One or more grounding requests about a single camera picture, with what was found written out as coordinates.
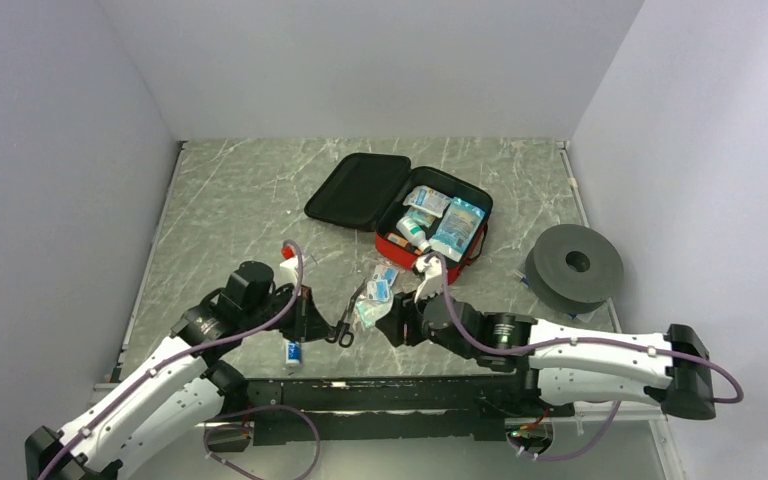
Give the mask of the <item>white bandage roll blue label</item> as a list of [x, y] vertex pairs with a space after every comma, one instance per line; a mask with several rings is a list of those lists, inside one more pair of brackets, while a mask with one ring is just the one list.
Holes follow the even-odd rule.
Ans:
[[302, 365], [302, 348], [299, 342], [286, 341], [285, 344], [285, 365], [289, 368], [296, 368]]

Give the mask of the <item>black handled scissors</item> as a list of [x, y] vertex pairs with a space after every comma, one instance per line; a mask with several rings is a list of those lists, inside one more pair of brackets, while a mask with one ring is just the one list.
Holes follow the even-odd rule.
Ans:
[[355, 288], [349, 297], [346, 306], [338, 319], [337, 323], [331, 328], [325, 341], [330, 344], [337, 344], [341, 348], [349, 348], [355, 339], [355, 334], [351, 330], [351, 315], [354, 311], [357, 300], [365, 291], [367, 279], [364, 278]]

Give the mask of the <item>alcohol wipes clear bag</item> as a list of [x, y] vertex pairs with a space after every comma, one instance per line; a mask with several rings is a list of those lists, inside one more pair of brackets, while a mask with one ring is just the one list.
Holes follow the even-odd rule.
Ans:
[[381, 303], [390, 301], [393, 296], [392, 288], [398, 275], [397, 268], [387, 264], [377, 264], [371, 279], [366, 284], [366, 298]]

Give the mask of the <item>brown bottle orange cap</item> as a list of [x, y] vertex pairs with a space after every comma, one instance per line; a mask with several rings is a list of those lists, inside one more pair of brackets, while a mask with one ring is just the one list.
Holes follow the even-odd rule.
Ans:
[[387, 235], [386, 239], [388, 242], [400, 247], [402, 250], [409, 252], [413, 255], [419, 256], [423, 253], [422, 250], [418, 249], [415, 245], [410, 243], [407, 239], [405, 239], [404, 237], [396, 233], [390, 232]]

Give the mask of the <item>white bottle green label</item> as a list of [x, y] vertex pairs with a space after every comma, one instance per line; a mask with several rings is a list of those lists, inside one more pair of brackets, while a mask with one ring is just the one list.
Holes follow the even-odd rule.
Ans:
[[403, 216], [396, 223], [396, 229], [421, 253], [431, 249], [423, 228], [410, 216]]

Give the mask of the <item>teal header small items bag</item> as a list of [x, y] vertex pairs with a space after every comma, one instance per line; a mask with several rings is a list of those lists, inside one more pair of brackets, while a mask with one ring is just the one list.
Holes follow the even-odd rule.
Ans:
[[423, 228], [432, 227], [434, 223], [438, 220], [438, 218], [432, 215], [431, 213], [428, 213], [421, 209], [417, 209], [415, 207], [410, 207], [406, 212], [406, 216], [411, 218], [417, 225]]

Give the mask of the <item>red medicine kit case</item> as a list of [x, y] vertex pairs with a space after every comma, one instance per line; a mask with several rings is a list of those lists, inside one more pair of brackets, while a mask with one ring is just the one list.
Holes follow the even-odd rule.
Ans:
[[406, 156], [351, 153], [344, 157], [304, 207], [308, 217], [336, 226], [375, 234], [375, 248], [397, 265], [411, 268], [418, 259], [413, 247], [387, 239], [408, 207], [404, 198], [414, 188], [428, 186], [458, 197], [485, 212], [463, 258], [446, 261], [447, 279], [454, 283], [463, 270], [480, 258], [488, 234], [493, 199], [485, 190], [434, 167], [414, 167]]

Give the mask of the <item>blue cotton swab packet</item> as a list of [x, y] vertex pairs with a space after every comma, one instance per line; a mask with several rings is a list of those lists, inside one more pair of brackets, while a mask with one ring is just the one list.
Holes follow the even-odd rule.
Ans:
[[431, 249], [460, 262], [485, 215], [480, 207], [454, 197], [429, 240]]

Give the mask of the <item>white gauze dressing packet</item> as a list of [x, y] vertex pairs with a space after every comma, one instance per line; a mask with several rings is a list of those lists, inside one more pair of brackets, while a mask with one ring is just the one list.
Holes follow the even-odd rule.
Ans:
[[403, 200], [403, 205], [416, 208], [434, 217], [441, 218], [452, 198], [427, 185], [416, 186]]

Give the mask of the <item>adhesive bandages clear bag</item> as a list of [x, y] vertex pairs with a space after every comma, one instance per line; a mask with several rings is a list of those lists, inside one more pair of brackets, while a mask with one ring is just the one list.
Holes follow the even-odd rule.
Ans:
[[393, 299], [376, 301], [361, 295], [353, 307], [353, 324], [364, 329], [371, 329], [375, 323], [385, 317], [393, 306]]

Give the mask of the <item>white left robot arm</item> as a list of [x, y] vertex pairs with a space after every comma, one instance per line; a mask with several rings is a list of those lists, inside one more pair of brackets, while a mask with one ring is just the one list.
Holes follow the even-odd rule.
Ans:
[[280, 408], [250, 397], [250, 382], [223, 356], [263, 331], [293, 342], [353, 341], [329, 324], [298, 276], [284, 285], [264, 263], [242, 263], [225, 286], [186, 310], [130, 376], [78, 418], [41, 427], [25, 442], [30, 479], [126, 479], [170, 441], [199, 423], [245, 420]]

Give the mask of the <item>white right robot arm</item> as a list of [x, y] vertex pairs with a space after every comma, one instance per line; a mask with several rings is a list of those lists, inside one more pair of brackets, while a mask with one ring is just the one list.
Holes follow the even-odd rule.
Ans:
[[627, 401], [682, 419], [716, 416], [710, 354], [687, 325], [654, 334], [599, 332], [480, 312], [443, 295], [416, 302], [399, 294], [375, 326], [395, 347], [431, 342], [482, 368], [520, 375], [510, 392], [524, 415], [575, 402]]

